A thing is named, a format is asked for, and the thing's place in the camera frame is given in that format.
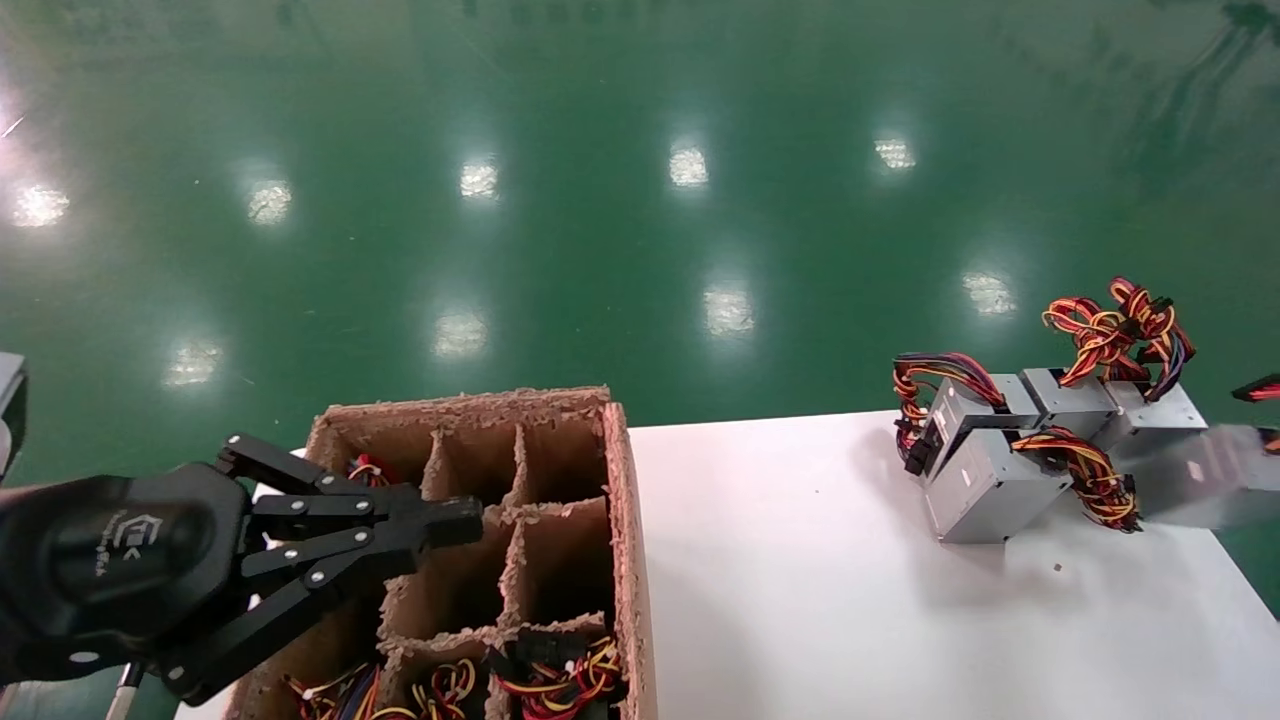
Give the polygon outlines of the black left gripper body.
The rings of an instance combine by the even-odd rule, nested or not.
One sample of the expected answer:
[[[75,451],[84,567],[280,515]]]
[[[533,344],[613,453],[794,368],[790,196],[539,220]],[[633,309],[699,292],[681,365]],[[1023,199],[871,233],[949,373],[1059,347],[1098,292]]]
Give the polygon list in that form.
[[[204,462],[3,492],[3,683],[145,662],[227,584],[248,491]]]

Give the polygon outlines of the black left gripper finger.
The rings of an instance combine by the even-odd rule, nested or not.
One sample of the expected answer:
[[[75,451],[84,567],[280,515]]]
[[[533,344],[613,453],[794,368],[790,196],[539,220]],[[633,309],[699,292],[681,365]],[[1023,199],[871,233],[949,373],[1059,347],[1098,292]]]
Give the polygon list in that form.
[[[460,546],[483,538],[483,503],[474,496],[426,501],[413,486],[362,486],[252,436],[230,437],[214,466],[268,488],[252,501],[247,528],[275,541],[342,532],[403,546]]]
[[[349,541],[353,546],[314,560],[210,635],[160,653],[157,674],[180,701],[204,705],[344,602],[416,571],[429,550],[470,544],[481,537],[480,520],[385,520],[323,536],[321,544]]]

